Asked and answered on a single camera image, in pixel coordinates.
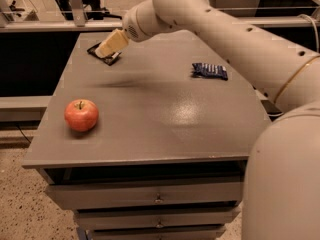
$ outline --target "speckled floor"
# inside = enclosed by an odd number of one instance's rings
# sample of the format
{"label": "speckled floor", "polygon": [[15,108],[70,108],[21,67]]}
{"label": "speckled floor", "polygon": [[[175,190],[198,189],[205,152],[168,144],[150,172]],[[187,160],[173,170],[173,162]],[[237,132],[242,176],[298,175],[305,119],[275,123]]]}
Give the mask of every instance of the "speckled floor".
{"label": "speckled floor", "polygon": [[[36,6],[43,4],[40,0],[32,1]],[[102,3],[112,13],[123,15],[141,1],[144,0],[103,0]],[[17,0],[17,6],[21,5],[22,1]],[[36,124],[21,124],[20,128],[32,141]],[[35,170],[21,167],[29,146],[22,132],[15,125],[0,124],[0,240],[79,239],[72,212],[61,210],[46,196],[47,183]],[[226,227],[219,239],[240,240],[241,213]]]}

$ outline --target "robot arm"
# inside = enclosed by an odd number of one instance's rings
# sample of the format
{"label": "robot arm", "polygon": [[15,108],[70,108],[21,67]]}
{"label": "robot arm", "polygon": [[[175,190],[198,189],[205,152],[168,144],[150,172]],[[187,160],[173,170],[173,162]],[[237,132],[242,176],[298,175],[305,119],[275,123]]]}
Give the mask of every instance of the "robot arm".
{"label": "robot arm", "polygon": [[143,41],[186,29],[283,112],[256,141],[244,187],[242,239],[320,239],[319,54],[210,7],[208,0],[149,0],[127,13]]}

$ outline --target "red apple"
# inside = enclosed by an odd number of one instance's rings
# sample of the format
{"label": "red apple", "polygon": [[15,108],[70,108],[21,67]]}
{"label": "red apple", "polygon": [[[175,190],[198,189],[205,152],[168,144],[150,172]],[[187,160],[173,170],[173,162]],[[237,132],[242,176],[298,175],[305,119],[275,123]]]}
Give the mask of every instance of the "red apple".
{"label": "red apple", "polygon": [[64,119],[68,126],[78,132],[93,128],[99,117],[97,106],[90,100],[77,99],[70,102],[65,111]]}

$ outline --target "table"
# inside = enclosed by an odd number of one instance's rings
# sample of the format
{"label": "table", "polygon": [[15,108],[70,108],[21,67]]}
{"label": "table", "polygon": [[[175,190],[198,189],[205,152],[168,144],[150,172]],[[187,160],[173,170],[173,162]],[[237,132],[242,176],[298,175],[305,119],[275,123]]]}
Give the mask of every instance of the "table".
{"label": "table", "polygon": [[[239,213],[250,149],[270,120],[252,86],[187,31],[130,42],[108,66],[83,33],[24,158],[46,193],[93,239],[214,239]],[[229,80],[192,77],[224,65]],[[99,108],[87,133],[63,118],[74,99]]]}

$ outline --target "drawer knob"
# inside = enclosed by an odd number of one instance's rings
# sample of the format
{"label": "drawer knob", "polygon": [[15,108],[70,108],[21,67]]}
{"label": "drawer knob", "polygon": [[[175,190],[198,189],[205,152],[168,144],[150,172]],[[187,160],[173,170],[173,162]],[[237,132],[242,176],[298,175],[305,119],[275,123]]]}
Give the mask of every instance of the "drawer knob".
{"label": "drawer knob", "polygon": [[156,200],[154,200],[156,204],[162,204],[164,200],[161,198],[160,194],[157,195]]}
{"label": "drawer knob", "polygon": [[156,228],[164,228],[164,225],[161,223],[161,221],[158,222]]}

